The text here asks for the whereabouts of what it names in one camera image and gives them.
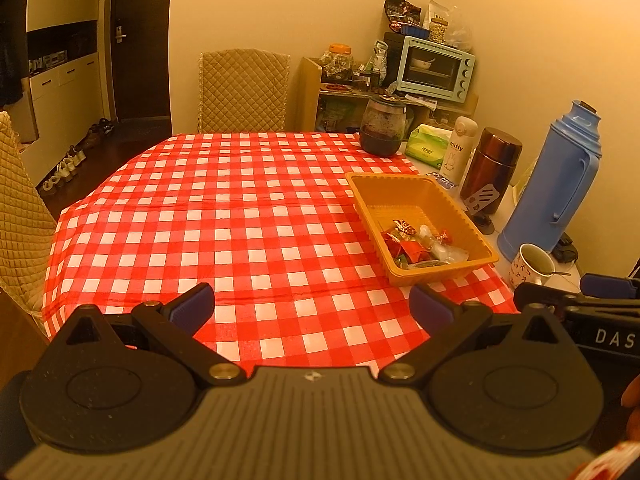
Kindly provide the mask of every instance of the toaster oven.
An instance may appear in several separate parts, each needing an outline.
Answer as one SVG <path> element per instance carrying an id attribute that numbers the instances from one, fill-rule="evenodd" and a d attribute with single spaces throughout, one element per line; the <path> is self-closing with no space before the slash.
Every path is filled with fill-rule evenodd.
<path id="1" fill-rule="evenodd" d="M 464 102 L 476 56 L 433 41 L 404 38 L 398 90 Z"/>

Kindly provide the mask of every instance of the blue thermos flask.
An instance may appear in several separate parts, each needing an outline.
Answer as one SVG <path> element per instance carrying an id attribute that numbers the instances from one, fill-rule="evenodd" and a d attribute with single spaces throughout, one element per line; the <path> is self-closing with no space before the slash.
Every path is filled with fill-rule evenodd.
<path id="1" fill-rule="evenodd" d="M 522 244 L 549 252 L 558 243 L 598 172 L 599 121 L 596 110 L 574 101 L 571 111 L 551 124 L 529 183 L 498 236 L 509 261 Z"/>

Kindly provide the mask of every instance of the box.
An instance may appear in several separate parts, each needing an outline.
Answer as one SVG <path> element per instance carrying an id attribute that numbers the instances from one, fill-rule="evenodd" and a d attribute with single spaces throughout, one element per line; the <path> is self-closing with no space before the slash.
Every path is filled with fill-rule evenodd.
<path id="1" fill-rule="evenodd" d="M 369 238 L 376 248 L 386 276 L 393 286 L 440 282 L 462 278 L 472 270 L 498 261 L 498 254 L 447 192 L 433 178 L 420 175 L 347 173 L 353 198 Z M 393 220 L 406 220 L 416 230 L 428 225 L 431 232 L 449 233 L 452 244 L 469 252 L 469 260 L 425 269 L 396 266 L 382 238 Z"/>

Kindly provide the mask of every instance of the dining table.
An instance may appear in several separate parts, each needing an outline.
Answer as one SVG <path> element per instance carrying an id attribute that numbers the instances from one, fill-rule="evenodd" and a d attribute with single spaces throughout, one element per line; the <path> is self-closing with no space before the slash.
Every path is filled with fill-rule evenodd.
<path id="1" fill-rule="evenodd" d="M 345 174 L 417 174 L 351 134 L 171 137 L 60 215 L 44 283 L 47 335 L 80 304 L 120 314 L 197 283 L 215 294 L 195 338 L 247 373 L 256 365 L 368 365 L 374 375 L 428 334 L 409 287 L 385 276 Z M 431 283 L 456 303 L 516 312 L 493 266 Z"/>

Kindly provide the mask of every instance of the plastic jar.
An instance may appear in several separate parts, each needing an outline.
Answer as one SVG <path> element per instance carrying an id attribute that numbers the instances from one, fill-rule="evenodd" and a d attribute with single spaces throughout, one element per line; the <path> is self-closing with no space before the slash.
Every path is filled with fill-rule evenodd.
<path id="1" fill-rule="evenodd" d="M 385 95 L 369 99 L 360 125 L 360 146 L 372 155 L 395 155 L 405 123 L 406 107 L 397 99 Z"/>
<path id="2" fill-rule="evenodd" d="M 449 22 L 441 18 L 433 18 L 429 23 L 429 41 L 444 44 L 444 33 L 447 31 Z"/>
<path id="3" fill-rule="evenodd" d="M 349 45 L 332 43 L 318 63 L 322 67 L 322 81 L 344 83 L 351 80 L 353 56 Z"/>

